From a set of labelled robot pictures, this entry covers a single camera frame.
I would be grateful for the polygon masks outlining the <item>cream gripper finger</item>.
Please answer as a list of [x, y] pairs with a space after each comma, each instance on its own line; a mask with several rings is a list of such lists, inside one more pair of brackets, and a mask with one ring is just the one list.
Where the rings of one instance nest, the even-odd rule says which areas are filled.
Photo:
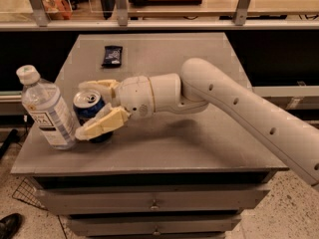
[[116, 80], [85, 81], [78, 84], [80, 90], [95, 90], [104, 101], [111, 102], [116, 94], [115, 89], [120, 83]]
[[92, 119], [76, 129], [75, 137], [78, 140], [90, 140], [114, 131], [124, 126], [130, 115], [123, 107], [105, 105]]

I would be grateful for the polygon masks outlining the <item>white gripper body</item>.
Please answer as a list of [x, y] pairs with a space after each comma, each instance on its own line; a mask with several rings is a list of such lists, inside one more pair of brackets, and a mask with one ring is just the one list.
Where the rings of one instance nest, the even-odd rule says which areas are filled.
[[150, 80], [145, 76], [123, 80], [116, 87], [116, 100], [133, 120], [150, 118], [154, 114], [154, 98]]

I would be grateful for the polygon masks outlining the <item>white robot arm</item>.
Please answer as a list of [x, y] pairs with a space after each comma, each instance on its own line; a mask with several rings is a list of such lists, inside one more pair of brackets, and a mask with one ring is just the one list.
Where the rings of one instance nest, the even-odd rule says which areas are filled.
[[179, 74], [137, 76], [121, 82], [87, 81], [106, 105], [78, 127], [76, 139], [89, 140], [122, 127], [129, 119], [159, 112], [194, 114], [214, 105], [236, 120], [314, 189], [319, 189], [319, 130], [241, 86], [210, 62], [191, 58]]

